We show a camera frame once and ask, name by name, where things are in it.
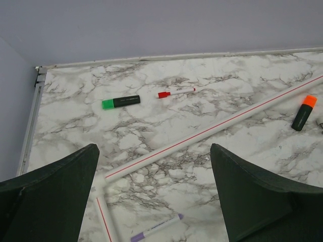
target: orange highlighter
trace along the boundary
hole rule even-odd
[[[303,104],[299,108],[296,117],[293,121],[292,128],[296,131],[301,131],[304,124],[306,123],[310,113],[312,112],[315,103],[317,101],[316,97],[308,95],[305,100],[303,101]]]

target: red marker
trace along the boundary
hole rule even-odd
[[[176,94],[182,94],[182,93],[188,93],[188,92],[195,92],[195,91],[196,91],[196,88],[193,87],[193,88],[174,91],[174,92],[160,92],[160,93],[158,93],[158,98],[164,98],[164,97],[168,97],[170,95],[176,95]]]

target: highlighter cap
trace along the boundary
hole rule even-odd
[[[314,107],[316,104],[317,98],[311,95],[307,95],[303,104],[308,105],[310,107]]]
[[[115,108],[115,104],[113,103],[113,99],[103,100],[102,101],[102,108],[103,109]]]

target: red stripe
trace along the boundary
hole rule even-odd
[[[285,93],[283,93],[283,94],[281,94],[281,95],[279,95],[279,96],[277,96],[277,97],[275,97],[275,98],[273,98],[273,99],[271,99],[271,100],[269,100],[269,101],[267,101],[267,102],[264,102],[264,103],[262,103],[262,104],[260,104],[260,105],[258,105],[258,106],[256,106],[256,107],[254,107],[254,108],[252,108],[252,109],[250,109],[250,110],[247,110],[247,111],[245,111],[245,112],[243,112],[243,113],[241,113],[241,114],[239,114],[239,115],[237,115],[237,116],[234,116],[234,117],[232,117],[231,119],[228,119],[228,120],[226,120],[226,121],[224,121],[224,122],[222,122],[222,123],[220,123],[220,124],[218,124],[218,125],[215,125],[215,126],[213,126],[213,127],[209,128],[209,129],[207,129],[207,130],[205,130],[205,131],[203,131],[203,132],[201,132],[201,133],[199,133],[199,134],[196,134],[196,135],[194,135],[194,136],[192,136],[192,137],[190,137],[190,138],[188,138],[188,139],[186,139],[186,140],[183,140],[183,141],[181,141],[181,142],[179,142],[179,143],[177,143],[177,144],[175,144],[175,145],[172,145],[171,147],[168,147],[168,148],[166,148],[166,149],[164,149],[164,150],[161,150],[161,151],[157,152],[156,154],[153,154],[153,155],[151,155],[151,156],[149,156],[149,157],[147,157],[147,158],[145,158],[145,159],[139,160],[139,161],[137,161],[136,163],[131,164],[131,165],[129,165],[129,166],[127,166],[127,167],[125,167],[125,168],[123,168],[123,169],[121,169],[121,170],[118,170],[118,171],[116,171],[116,172],[114,172],[114,173],[112,173],[112,174],[110,174],[110,175],[107,175],[105,178],[108,178],[108,177],[110,177],[110,176],[112,176],[112,175],[114,175],[114,174],[117,174],[117,173],[119,173],[120,171],[123,171],[123,170],[125,170],[125,169],[128,169],[129,167],[134,166],[134,165],[136,165],[136,164],[138,164],[138,163],[140,163],[140,162],[142,162],[142,161],[145,161],[145,160],[147,160],[147,159],[150,159],[150,158],[152,158],[152,157],[154,157],[154,156],[156,156],[156,155],[158,155],[158,154],[161,154],[162,152],[167,151],[167,150],[169,150],[169,149],[171,149],[171,148],[173,148],[173,147],[175,147],[175,146],[178,146],[178,145],[180,145],[180,144],[182,144],[182,143],[184,143],[184,142],[186,142],[186,141],[188,141],[188,140],[190,140],[190,139],[193,139],[193,138],[195,138],[196,136],[199,136],[199,135],[201,135],[201,134],[204,134],[205,132],[207,132],[207,131],[209,131],[209,130],[212,130],[212,129],[214,129],[214,128],[216,128],[216,127],[220,126],[220,125],[223,125],[223,124],[225,124],[225,123],[227,123],[227,122],[229,122],[229,121],[231,121],[231,120],[233,120],[233,119],[235,119],[235,118],[238,118],[238,117],[240,117],[241,115],[244,115],[244,114],[246,114],[246,113],[248,113],[248,112],[250,112],[250,111],[252,111],[252,110],[254,110],[254,109],[258,108],[258,107],[260,107],[260,106],[263,106],[263,105],[265,105],[265,104],[267,104],[267,103],[269,103],[269,102],[271,102],[271,101],[274,101],[275,99],[277,99],[277,98],[279,98],[279,97],[282,97],[282,96],[284,96],[284,95],[286,95],[286,94],[288,94],[288,93],[290,93],[290,92],[292,92],[292,91],[295,91],[295,90],[297,90],[297,89],[299,89],[299,88],[301,88],[301,87],[303,87],[303,86],[305,86],[305,85],[307,85],[307,84],[309,84],[309,83],[312,83],[312,82],[314,82],[314,81],[316,81],[316,80],[318,80],[318,79],[320,79],[320,78],[322,78],[322,77],[323,77],[323,76],[320,76],[320,77],[318,77],[318,78],[316,78],[316,79],[314,79],[314,80],[312,80],[312,81],[310,81],[310,82],[307,82],[307,83],[305,83],[305,84],[303,84],[303,85],[301,85],[301,86],[299,86],[299,87],[296,87],[296,88],[294,88],[294,89],[292,89],[292,90],[290,90],[290,91],[288,91],[288,92],[285,92]]]
[[[100,209],[100,212],[101,212],[101,215],[102,215],[103,221],[104,221],[104,225],[105,225],[105,228],[106,228],[107,234],[108,234],[108,236],[109,236],[110,241],[112,242],[112,239],[111,239],[111,236],[110,236],[109,230],[108,230],[108,228],[107,228],[107,224],[106,224],[106,221],[105,221],[105,218],[104,218],[104,215],[103,215],[102,209],[101,209],[101,205],[100,205],[99,199],[98,199],[98,198],[96,198],[96,201],[97,201],[97,203],[98,203],[98,205],[99,205],[99,209]]]

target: green highlighter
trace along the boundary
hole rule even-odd
[[[103,109],[112,109],[116,107],[124,107],[132,104],[140,103],[139,95],[130,97],[119,97],[102,101]]]

